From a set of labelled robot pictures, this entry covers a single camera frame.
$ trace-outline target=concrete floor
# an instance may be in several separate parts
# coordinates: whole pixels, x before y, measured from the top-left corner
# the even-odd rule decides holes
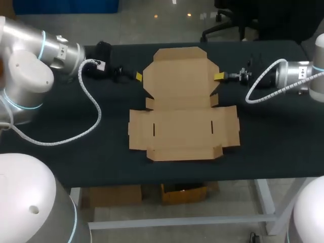
[[[113,45],[198,42],[201,33],[216,24],[217,10],[213,5],[214,0],[176,0],[177,4],[173,2],[120,0],[117,14],[23,15],[19,19],[83,45],[95,45],[101,40]],[[310,57],[314,41],[321,32],[324,32],[324,24],[314,38],[303,43]],[[255,36],[254,31],[247,30],[248,39]],[[236,40],[237,28],[209,36],[209,41]],[[269,180],[276,204],[292,182],[293,179]],[[212,193],[206,201],[198,204],[161,206],[158,199],[145,200],[140,206],[96,209],[95,221],[257,214],[259,208],[251,181],[223,181],[220,182],[220,192]],[[247,243],[251,231],[262,235],[263,243],[284,242],[285,231],[279,236],[266,236],[262,223],[250,223],[99,230],[93,232],[93,243]]]
[[[294,179],[270,179],[269,187],[275,205],[289,189]],[[162,206],[158,186],[144,186],[143,204],[96,208],[94,221],[116,221],[153,218],[199,216],[237,216],[261,213],[253,181],[221,181],[220,191],[210,192],[206,201],[196,204]],[[168,226],[93,231],[93,243],[126,242],[216,242],[248,243],[253,231],[263,243],[284,243],[286,229],[278,236],[267,236],[264,223],[223,225]]]

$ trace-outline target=dark green tablecloth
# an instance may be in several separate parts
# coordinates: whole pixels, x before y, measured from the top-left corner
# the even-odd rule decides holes
[[[278,58],[306,60],[298,45],[282,41],[114,46],[112,61],[143,71],[159,48],[185,46],[200,46],[210,60],[228,72],[237,72],[251,53],[262,53],[265,65]],[[241,147],[227,150],[222,158],[207,163],[152,163],[145,151],[128,149],[129,109],[145,108],[146,92],[141,84],[89,79],[85,84],[102,108],[103,118],[96,130],[57,147],[39,147],[8,131],[1,137],[0,152],[39,158],[67,187],[324,175],[324,104],[312,101],[308,95],[281,95],[248,105],[244,101],[246,87],[221,85],[220,105],[238,107]],[[96,116],[96,109],[78,82],[56,82],[38,116],[20,128],[34,139],[54,142],[88,129]]]

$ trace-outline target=black cloth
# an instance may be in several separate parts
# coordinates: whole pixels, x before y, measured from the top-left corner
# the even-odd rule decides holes
[[[238,72],[251,54],[261,53],[266,65],[278,58],[306,60],[302,49],[289,41],[114,46],[111,60],[113,65],[142,72],[158,49],[188,46],[201,47],[210,60],[228,72]],[[36,146],[13,131],[5,131],[0,153],[37,157],[66,187],[324,175],[324,105],[308,95],[280,95],[249,105],[245,103],[247,87],[222,84],[218,88],[220,105],[238,108],[241,147],[225,150],[223,157],[204,163],[152,163],[146,151],[128,148],[129,109],[145,108],[147,94],[142,84],[85,79],[85,85],[102,109],[97,129],[57,147]],[[256,91],[256,96],[268,92]],[[85,131],[96,118],[96,109],[77,81],[69,85],[55,82],[34,121],[20,129],[34,139],[54,142]]]
[[[248,0],[257,6],[259,39],[311,38],[324,18],[323,0]]]

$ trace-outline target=black office chair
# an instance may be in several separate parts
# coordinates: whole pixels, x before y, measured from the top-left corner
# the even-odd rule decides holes
[[[230,20],[226,23],[222,23],[205,30],[202,33],[200,42],[207,42],[207,34],[237,26],[239,32],[239,40],[241,41],[245,38],[246,27],[256,30],[258,29],[258,23],[254,22],[254,19],[257,18],[256,12],[251,11],[251,9],[243,9],[242,6],[235,6],[235,4],[233,3],[226,4],[226,0],[215,0],[215,7],[219,9],[216,16],[216,22],[222,21],[222,15],[225,15]]]

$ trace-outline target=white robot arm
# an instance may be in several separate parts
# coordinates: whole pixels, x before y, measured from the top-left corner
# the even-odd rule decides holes
[[[274,71],[275,77],[273,85],[279,90],[260,99],[250,100],[254,88],[271,71]],[[324,34],[316,39],[313,62],[288,62],[285,59],[275,61],[253,83],[246,102],[256,104],[291,91],[299,94],[309,92],[312,99],[324,102]]]
[[[88,223],[51,170],[24,154],[0,154],[1,243],[91,243]]]
[[[84,47],[0,16],[0,57],[5,88],[0,91],[12,110],[15,124],[27,123],[52,88],[52,70],[76,76],[86,58]],[[9,122],[0,107],[0,122]]]

